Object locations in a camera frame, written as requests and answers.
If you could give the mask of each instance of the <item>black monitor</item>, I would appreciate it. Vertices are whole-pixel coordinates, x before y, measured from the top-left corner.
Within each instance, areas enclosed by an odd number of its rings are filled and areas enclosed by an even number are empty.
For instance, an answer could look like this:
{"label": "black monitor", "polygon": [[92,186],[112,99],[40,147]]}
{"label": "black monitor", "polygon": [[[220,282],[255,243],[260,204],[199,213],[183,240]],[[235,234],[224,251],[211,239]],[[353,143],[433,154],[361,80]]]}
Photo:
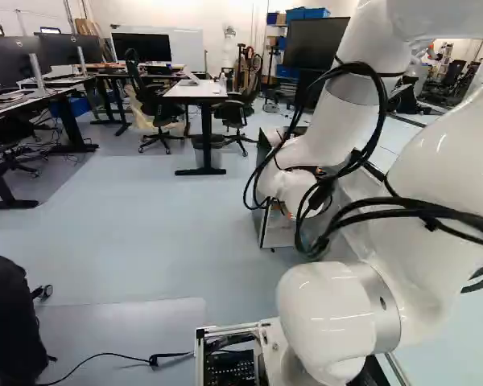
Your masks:
{"label": "black monitor", "polygon": [[448,65],[448,71],[446,72],[445,77],[442,79],[442,84],[445,84],[446,86],[454,85],[466,64],[467,62],[465,60],[453,60]]}
{"label": "black monitor", "polygon": [[34,76],[29,54],[36,54],[43,74],[52,71],[36,36],[0,36],[0,89]]}
{"label": "black monitor", "polygon": [[283,65],[303,70],[329,70],[349,19],[291,20]]}
{"label": "black monitor", "polygon": [[35,32],[51,66],[80,64],[77,47],[82,48],[87,64],[102,62],[102,49],[97,36],[72,34],[43,34]]}
{"label": "black monitor", "polygon": [[118,60],[133,48],[141,62],[171,62],[170,38],[156,34],[113,34],[114,50]]}

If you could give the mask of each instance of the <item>desk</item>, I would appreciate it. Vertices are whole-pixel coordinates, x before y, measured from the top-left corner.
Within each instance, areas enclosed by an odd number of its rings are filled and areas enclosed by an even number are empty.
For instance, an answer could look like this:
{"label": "desk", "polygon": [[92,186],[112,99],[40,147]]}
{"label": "desk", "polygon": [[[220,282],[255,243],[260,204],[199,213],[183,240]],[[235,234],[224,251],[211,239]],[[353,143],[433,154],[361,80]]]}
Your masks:
{"label": "desk", "polygon": [[[97,78],[97,90],[101,94],[102,99],[104,100],[104,107],[105,112],[107,114],[108,120],[99,120],[92,121],[92,125],[108,125],[114,123],[122,124],[120,129],[115,133],[116,136],[120,136],[129,128],[130,123],[126,120],[126,112],[123,108],[123,99],[120,95],[120,89],[118,88],[117,80],[128,80],[130,79],[129,74],[127,73],[116,73],[116,74],[106,74],[106,73],[98,73],[95,75]],[[142,79],[156,79],[156,80],[179,80],[183,79],[184,76],[178,74],[171,74],[171,75],[151,75],[151,74],[144,74],[141,75]],[[105,81],[111,81],[111,88],[113,89],[114,100],[118,106],[118,112],[120,113],[120,120],[114,118],[113,110],[111,109],[111,104],[109,102],[109,98],[107,97],[107,91],[105,90]],[[189,130],[189,117],[188,117],[188,107],[186,108],[186,131]]]}
{"label": "desk", "polygon": [[[64,130],[70,141],[67,145],[57,145],[52,147],[47,153],[50,154],[67,154],[67,153],[88,153],[94,152],[98,145],[86,144],[82,138],[79,125],[72,113],[72,107],[68,101],[67,95],[73,92],[74,88],[62,88],[55,93],[42,98],[26,99],[22,103],[5,107],[0,110],[0,117],[16,115],[21,112],[32,111],[35,109],[45,108],[50,103],[57,103],[59,116],[64,125]],[[38,201],[16,199],[6,181],[0,175],[0,209],[27,209],[37,207]]]}
{"label": "desk", "polygon": [[204,167],[197,169],[176,170],[175,175],[224,175],[225,169],[211,167],[211,106],[226,101],[225,87],[213,80],[201,80],[197,86],[183,86],[182,80],[170,88],[165,98],[177,103],[200,106],[202,115],[202,136],[204,139]]}
{"label": "desk", "polygon": [[[162,64],[152,64],[152,63],[140,63],[139,67],[162,67]],[[104,68],[125,68],[125,63],[117,63],[117,62],[110,62],[110,63],[95,63],[95,64],[86,64],[86,68],[88,70],[102,70]],[[173,64],[171,66],[174,69],[182,70],[184,68],[183,64]]]}
{"label": "desk", "polygon": [[[166,65],[164,65],[164,64],[157,64],[157,63],[153,64],[151,62],[140,63],[138,66],[144,67],[144,68],[147,68],[147,67],[166,67]],[[172,64],[171,65],[171,69],[177,70],[177,71],[181,71],[184,67],[186,67],[184,64]]]}
{"label": "desk", "polygon": [[[66,77],[66,78],[59,78],[54,80],[45,80],[45,86],[47,88],[73,88],[78,85],[83,85],[86,91],[86,96],[88,98],[89,105],[91,106],[91,110],[93,111],[93,115],[95,119],[99,119],[97,105],[95,104],[95,98],[93,95],[93,91],[95,89],[96,79],[95,76],[86,76],[84,77]],[[37,88],[38,85],[33,80],[29,80],[26,82],[20,83],[20,88]]]}

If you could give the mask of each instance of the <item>black wire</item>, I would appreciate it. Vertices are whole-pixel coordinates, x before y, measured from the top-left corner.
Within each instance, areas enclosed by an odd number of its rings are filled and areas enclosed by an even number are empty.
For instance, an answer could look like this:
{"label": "black wire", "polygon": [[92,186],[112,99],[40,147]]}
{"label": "black wire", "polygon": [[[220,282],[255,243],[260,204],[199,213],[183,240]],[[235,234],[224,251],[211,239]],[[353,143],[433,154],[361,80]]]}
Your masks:
{"label": "black wire", "polygon": [[65,154],[64,159],[68,162],[73,162],[73,165],[76,166],[79,163],[82,163],[86,158],[86,154],[83,154],[80,158],[77,157],[75,154]]}
{"label": "black wire", "polygon": [[[403,206],[403,209],[387,209],[381,211],[371,211],[367,213],[361,213],[354,216],[350,216],[342,219],[349,212],[366,206],[377,205],[399,205]],[[328,245],[329,236],[338,229],[346,227],[351,224],[360,223],[362,221],[385,219],[385,218],[405,218],[405,217],[418,217],[418,218],[436,218],[446,220],[457,220],[463,224],[466,224],[472,228],[475,228],[479,232],[483,233],[483,216],[475,215],[473,213],[466,213],[457,211],[450,207],[445,207],[439,204],[429,203],[418,199],[407,199],[403,197],[375,197],[370,199],[362,199],[354,201],[338,211],[331,219],[326,231],[318,237],[316,242],[308,250],[314,257],[317,257],[322,253]],[[483,246],[483,239],[471,236],[469,234],[457,231],[456,229],[447,227],[454,236],[460,237],[464,240],[475,242]],[[470,279],[483,276],[483,267],[478,269]],[[483,279],[478,283],[464,287],[461,293],[466,294],[476,290],[483,289]]]}
{"label": "black wire", "polygon": [[[386,119],[386,106],[388,103],[388,97],[386,95],[386,88],[382,82],[381,77],[368,65],[362,62],[353,62],[347,64],[341,64],[339,67],[334,68],[325,72],[322,76],[317,78],[313,83],[311,83],[306,92],[305,92],[305,100],[309,98],[310,91],[312,90],[312,86],[323,80],[332,79],[336,76],[344,75],[347,73],[354,73],[363,76],[369,76],[371,80],[374,82],[376,89],[378,91],[378,100],[379,100],[379,111],[378,111],[378,121],[376,123],[376,127],[372,136],[370,137],[369,141],[363,148],[361,152],[356,154],[356,156],[352,156],[349,162],[343,166],[334,176],[320,179],[315,185],[310,187],[307,192],[304,194],[303,198],[300,201],[299,209],[297,211],[296,216],[296,224],[295,224],[295,247],[302,253],[312,254],[315,255],[315,249],[311,247],[305,247],[301,240],[300,236],[300,229],[303,225],[304,220],[308,217],[308,214],[311,212],[312,208],[317,209],[320,205],[325,205],[325,201],[327,198],[330,198],[329,204],[320,211],[321,213],[326,212],[332,204],[332,190],[334,183],[336,180],[342,176],[348,175],[349,173],[354,172],[359,167],[363,166],[370,158],[374,150],[378,145],[379,138],[381,136],[382,127],[384,125]],[[283,140],[266,156],[263,162],[256,167],[253,174],[250,176],[245,189],[243,191],[243,203],[244,205],[250,209],[265,209],[268,208],[269,202],[271,202],[271,197],[266,197],[261,203],[259,203],[256,199],[257,194],[257,186],[259,178],[262,175],[262,172],[266,165],[270,162],[273,158],[275,160],[275,155],[282,149],[286,140],[290,139],[291,135],[293,134],[295,127],[297,126],[298,122],[300,121],[300,117],[303,113],[305,103],[302,105],[297,105],[295,107],[294,116],[291,119],[290,126],[288,130],[283,135]],[[254,180],[253,183],[253,201],[255,206],[250,206],[246,201],[247,191],[249,189],[249,185]],[[306,199],[309,199],[308,205],[304,210],[304,204],[306,203]]]}
{"label": "black wire", "polygon": [[[315,83],[320,82],[322,80],[327,80],[330,77],[339,76],[342,73],[344,73],[344,71],[345,70],[343,68],[341,68],[341,66],[340,66],[338,68],[334,68],[333,70],[329,70],[329,71],[325,72],[323,75],[321,75],[319,78],[317,78],[314,82],[312,82],[308,86],[308,88],[306,89],[306,92],[305,92],[306,99],[309,97],[311,90],[312,90],[312,87]],[[247,184],[245,185],[245,188],[243,190],[243,204],[245,205],[245,207],[247,209],[253,211],[253,210],[256,210],[256,209],[265,209],[265,208],[269,207],[270,202],[271,202],[271,197],[266,197],[261,203],[259,203],[258,199],[256,198],[259,178],[261,177],[261,174],[262,174],[263,170],[265,169],[265,166],[268,165],[268,163],[272,160],[272,158],[274,158],[275,155],[281,150],[281,148],[283,147],[285,142],[288,139],[290,139],[291,135],[295,131],[295,127],[297,126],[297,124],[300,121],[300,117],[301,117],[301,115],[304,111],[304,106],[305,106],[305,104],[295,106],[293,118],[291,119],[290,125],[288,126],[288,130],[283,135],[282,141],[274,149],[272,149],[270,151],[270,153],[265,157],[265,159],[259,165],[256,166],[253,173],[250,175],[249,180],[247,181]],[[247,203],[247,192],[249,190],[250,183],[253,180],[254,180],[254,184],[253,184],[253,189],[252,189],[252,198],[253,198],[253,201],[255,202],[255,206],[252,207]]]}
{"label": "black wire", "polygon": [[21,149],[26,148],[26,147],[36,148],[39,151],[40,154],[43,154],[43,152],[50,150],[52,148],[52,146],[59,145],[60,139],[61,139],[61,132],[57,128],[54,128],[49,141],[41,142],[41,143],[39,143],[39,142],[23,142],[20,146],[18,146],[17,149],[21,150]]}
{"label": "black wire", "polygon": [[[91,359],[95,359],[99,356],[116,356],[118,358],[123,358],[123,359],[130,359],[130,360],[135,360],[138,362],[144,362],[148,365],[155,365],[157,366],[157,358],[175,358],[179,356],[186,356],[191,354],[193,351],[187,351],[187,352],[171,352],[171,353],[163,353],[163,354],[154,354],[151,356],[151,359],[143,359],[143,358],[137,358],[135,356],[128,356],[128,355],[123,355],[123,354],[116,354],[114,352],[102,352],[100,354],[95,354],[92,355],[86,359],[84,359],[82,362],[77,364],[67,375],[63,376],[62,378],[59,378],[58,380],[54,380],[52,382],[44,383],[44,384],[34,384],[33,386],[53,386],[54,384],[59,384],[69,378],[80,366],[85,364],[86,362],[89,362]],[[0,372],[0,376],[3,376],[5,378],[8,378],[9,380],[14,381],[15,383],[23,383],[20,380],[15,379],[13,376],[9,376],[3,372]]]}

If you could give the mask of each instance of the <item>power cord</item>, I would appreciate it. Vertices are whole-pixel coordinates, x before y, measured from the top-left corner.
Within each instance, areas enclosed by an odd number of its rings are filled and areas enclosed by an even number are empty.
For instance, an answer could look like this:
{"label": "power cord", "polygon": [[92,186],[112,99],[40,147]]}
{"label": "power cord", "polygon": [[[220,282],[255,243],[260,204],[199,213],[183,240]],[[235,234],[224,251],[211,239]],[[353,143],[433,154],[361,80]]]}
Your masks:
{"label": "power cord", "polygon": [[57,127],[55,127],[52,131],[50,140],[45,142],[22,142],[22,144],[18,146],[17,150],[21,152],[24,149],[33,149],[38,151],[40,154],[46,154],[47,151],[50,150],[53,146],[60,144],[60,138],[61,132],[57,129]]}
{"label": "power cord", "polygon": [[[149,359],[143,359],[143,358],[136,358],[135,356],[128,356],[128,355],[123,355],[123,354],[116,354],[114,352],[102,352],[100,354],[95,354],[92,355],[86,359],[84,359],[82,362],[77,364],[67,375],[63,376],[62,378],[59,378],[58,380],[54,380],[53,382],[48,382],[45,384],[33,384],[33,386],[53,386],[54,384],[59,384],[69,378],[80,366],[85,364],[86,362],[89,362],[91,359],[95,359],[99,356],[116,356],[118,358],[123,358],[123,359],[130,359],[130,360],[135,360],[138,362],[144,362],[148,364],[149,366],[152,366],[153,368],[156,368],[159,366],[158,358],[176,358],[176,357],[182,357],[186,355],[192,354],[193,351],[187,351],[187,352],[168,352],[168,353],[163,353],[163,354],[153,354]],[[7,374],[0,372],[0,376],[3,376],[4,378],[7,378],[15,383],[22,384],[23,382],[20,380],[15,379],[13,376],[8,376]]]}

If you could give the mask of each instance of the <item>desk surface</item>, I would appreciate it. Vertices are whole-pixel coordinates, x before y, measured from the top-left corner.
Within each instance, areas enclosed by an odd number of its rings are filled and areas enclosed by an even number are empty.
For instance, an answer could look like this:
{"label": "desk surface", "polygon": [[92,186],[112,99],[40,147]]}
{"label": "desk surface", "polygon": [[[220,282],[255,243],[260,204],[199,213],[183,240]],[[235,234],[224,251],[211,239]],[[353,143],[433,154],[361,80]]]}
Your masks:
{"label": "desk surface", "polygon": [[[140,63],[140,67],[163,67],[162,64],[152,64],[152,63]],[[95,63],[95,64],[86,64],[86,68],[125,68],[126,64],[124,63],[117,63],[117,62],[111,62],[111,63]],[[172,68],[184,68],[183,64],[173,64]]]}
{"label": "desk surface", "polygon": [[[126,72],[123,73],[115,73],[115,74],[108,74],[105,72],[99,72],[97,74],[93,74],[96,78],[130,78],[130,75]],[[183,74],[174,73],[168,75],[156,75],[156,74],[139,74],[142,78],[146,79],[183,79],[187,78]]]}
{"label": "desk surface", "polygon": [[42,98],[26,98],[25,101],[21,102],[21,103],[17,103],[17,104],[13,104],[11,106],[8,106],[8,107],[5,107],[3,109],[0,109],[0,115],[4,114],[5,112],[7,111],[11,111],[11,110],[15,110],[19,107],[22,107],[22,106],[25,106],[25,105],[29,105],[31,103],[35,103],[35,102],[39,102],[39,101],[43,101],[43,100],[46,100],[46,99],[50,99],[50,98],[53,98],[53,97],[56,97],[58,95],[61,95],[61,94],[66,94],[70,91],[72,91],[73,88],[70,87],[70,88],[59,88],[57,90],[52,90],[52,91],[55,91],[54,93],[50,94],[50,95],[46,95]]}
{"label": "desk surface", "polygon": [[[95,76],[86,76],[85,78],[84,77],[68,77],[68,78],[60,78],[60,79],[54,79],[54,80],[45,80],[45,85],[49,86],[49,85],[53,85],[53,86],[57,86],[57,85],[64,85],[64,84],[68,84],[68,86],[65,86],[65,87],[70,87],[72,85],[75,85],[77,86],[78,84],[82,84],[84,83],[85,81],[87,80],[91,80],[93,79]],[[25,84],[36,84],[36,82],[34,82],[33,80],[27,80],[25,82],[22,82],[20,83],[20,86],[23,86]]]}
{"label": "desk surface", "polygon": [[170,88],[164,96],[192,99],[227,99],[227,90],[225,87],[219,83],[215,83],[213,80],[201,80],[197,86],[183,86],[183,82],[186,82],[186,80],[181,80],[174,87]]}

